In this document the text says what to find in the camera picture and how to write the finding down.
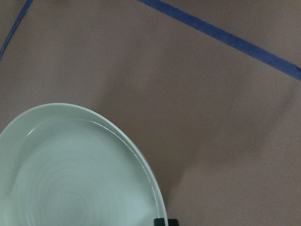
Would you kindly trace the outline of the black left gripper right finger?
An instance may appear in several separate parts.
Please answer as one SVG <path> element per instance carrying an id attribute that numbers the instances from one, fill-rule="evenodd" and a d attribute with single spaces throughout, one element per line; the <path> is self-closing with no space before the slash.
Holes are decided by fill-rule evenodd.
<path id="1" fill-rule="evenodd" d="M 179 221 L 175 218 L 169 218 L 168 226 L 179 226 Z"/>

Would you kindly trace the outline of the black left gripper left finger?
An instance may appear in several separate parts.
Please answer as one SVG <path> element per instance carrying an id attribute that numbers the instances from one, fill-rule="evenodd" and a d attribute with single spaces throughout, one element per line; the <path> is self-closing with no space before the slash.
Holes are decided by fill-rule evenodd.
<path id="1" fill-rule="evenodd" d="M 166 222 L 164 218 L 156 218 L 153 221 L 154 226 L 166 226 Z"/>

